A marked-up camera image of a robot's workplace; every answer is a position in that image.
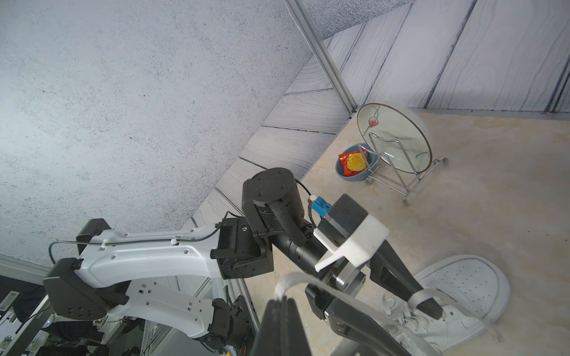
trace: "gray wall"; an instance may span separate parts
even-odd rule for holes
[[[569,23],[567,0],[415,0],[325,42],[358,105],[570,120]],[[263,167],[302,179],[348,118],[311,58],[193,219],[240,213]]]
[[[2,253],[180,228],[310,55],[281,0],[1,2]]]

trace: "beige floor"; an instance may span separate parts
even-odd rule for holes
[[[362,142],[354,120],[303,183],[329,202],[343,193],[355,198],[390,228],[388,239],[412,273],[464,253],[485,257],[505,272],[512,295],[496,323],[504,341],[487,333],[446,355],[568,354],[570,122],[420,116],[434,153],[449,164],[437,167],[407,206],[379,183],[345,182],[335,174],[337,155]],[[274,255],[275,272],[246,280],[260,319],[279,278],[297,270],[278,250]],[[382,293],[367,281],[359,299],[379,307]],[[313,355],[328,355],[340,338],[311,313],[304,287],[289,295],[299,306]]]

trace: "robotic arm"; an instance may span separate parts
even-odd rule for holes
[[[103,219],[90,220],[77,236],[79,258],[60,259],[44,280],[57,314],[76,320],[109,315],[144,318],[172,326],[214,349],[225,345],[252,349],[253,330],[243,297],[231,305],[161,286],[156,277],[196,275],[247,278],[274,269],[272,246],[305,273],[345,293],[356,294],[368,264],[370,279],[404,300],[422,287],[392,250],[388,229],[347,195],[320,206],[318,228],[304,219],[303,204],[292,173],[274,168],[243,184],[245,217],[185,231],[125,234]],[[309,285],[313,312],[338,323],[343,304]],[[428,300],[419,309],[434,318],[441,307]],[[345,337],[375,345],[347,328]]]

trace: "shoe sole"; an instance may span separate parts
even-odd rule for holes
[[[430,276],[431,274],[449,267],[450,265],[460,262],[460,261],[464,261],[464,260],[477,260],[482,262],[483,264],[487,265],[494,273],[495,276],[497,278],[497,285],[498,285],[498,291],[497,294],[495,296],[495,299],[492,303],[491,308],[489,309],[489,311],[483,316],[483,320],[485,320],[486,323],[488,323],[489,325],[493,324],[495,321],[497,321],[497,319],[501,316],[501,314],[503,314],[503,312],[505,311],[508,301],[511,297],[511,285],[509,284],[508,280],[507,280],[507,276],[504,275],[504,273],[493,263],[491,263],[490,261],[479,257],[479,256],[473,256],[473,255],[458,255],[458,256],[452,256],[449,257],[447,259],[441,260],[439,262],[434,263],[433,265],[425,268],[423,271],[421,271],[420,273],[418,273],[417,275],[415,275],[416,280],[422,284],[422,280],[427,278],[428,276]],[[466,342],[469,341],[479,335],[481,335],[482,333],[485,332],[485,329],[481,329],[479,332],[470,335],[469,337],[461,340],[460,342],[454,344],[454,345],[450,345],[449,347],[447,347],[446,349],[453,347],[455,345],[459,345],[462,342]]]

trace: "red snack bag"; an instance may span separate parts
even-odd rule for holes
[[[357,154],[357,155],[359,155],[359,157],[354,157],[354,156],[351,157],[352,154]],[[341,154],[339,154],[340,162],[343,164],[343,168],[344,168],[344,174],[343,174],[343,176],[345,176],[345,177],[350,177],[350,176],[356,175],[356,174],[358,174],[358,173],[364,171],[364,170],[367,168],[365,162],[363,162],[363,163],[364,163],[364,168],[361,169],[361,170],[358,170],[358,171],[353,171],[353,170],[351,170],[351,169],[348,167],[348,166],[351,165],[351,159],[355,159],[355,158],[358,159],[358,158],[359,158],[359,159],[362,161],[362,158],[361,158],[361,157],[362,157],[362,153],[360,153],[359,150],[358,150],[358,151],[346,152],[346,153],[341,153]],[[367,151],[364,151],[364,159],[368,159],[368,152],[367,152]]]

